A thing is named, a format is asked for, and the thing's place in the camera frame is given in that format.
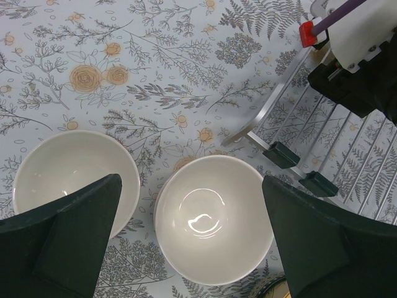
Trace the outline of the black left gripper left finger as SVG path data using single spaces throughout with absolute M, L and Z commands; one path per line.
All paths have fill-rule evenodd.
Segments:
M 122 191 L 119 174 L 1 220 L 1 297 L 92 297 Z

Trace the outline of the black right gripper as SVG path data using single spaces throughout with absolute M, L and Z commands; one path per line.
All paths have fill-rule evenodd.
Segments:
M 396 123 L 396 40 L 383 42 L 380 53 L 370 61 L 359 62 L 356 73 L 338 67 L 333 59 L 320 64 L 309 75 L 310 86 L 364 118 L 374 110 Z

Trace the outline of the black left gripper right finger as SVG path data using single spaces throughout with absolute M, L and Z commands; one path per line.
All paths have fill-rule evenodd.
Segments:
M 262 192 L 292 297 L 396 297 L 396 226 L 274 176 Z

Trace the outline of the red ceramic bowl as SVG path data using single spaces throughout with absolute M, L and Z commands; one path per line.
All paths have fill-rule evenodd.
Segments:
M 12 186 L 15 214 L 30 211 L 107 176 L 119 174 L 122 192 L 110 237 L 133 217 L 140 197 L 140 175 L 127 149 L 116 139 L 92 130 L 54 135 L 21 162 Z

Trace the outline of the beige bowl white flower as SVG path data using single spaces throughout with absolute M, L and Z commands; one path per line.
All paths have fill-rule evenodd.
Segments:
M 263 178 L 227 155 L 205 156 L 165 183 L 156 212 L 156 238 L 167 262 L 206 286 L 236 282 L 256 269 L 274 239 Z

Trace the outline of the beige floral bowl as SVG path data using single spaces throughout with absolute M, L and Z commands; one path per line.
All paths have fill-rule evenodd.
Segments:
M 157 212 L 157 208 L 158 208 L 158 203 L 160 202 L 161 199 L 161 194 L 165 188 L 165 183 L 163 184 L 162 188 L 160 189 L 160 191 L 158 192 L 158 196 L 156 198 L 156 202 L 154 204 L 154 210 L 153 210 L 153 228 L 154 228 L 154 232 L 156 232 L 156 212 Z

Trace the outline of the silver metal dish rack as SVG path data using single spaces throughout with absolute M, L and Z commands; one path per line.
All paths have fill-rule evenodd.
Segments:
M 249 140 L 315 194 L 356 214 L 396 223 L 396 127 L 379 112 L 357 116 L 312 89 L 307 77 L 329 48 L 275 59 L 280 82 L 258 114 L 224 140 Z

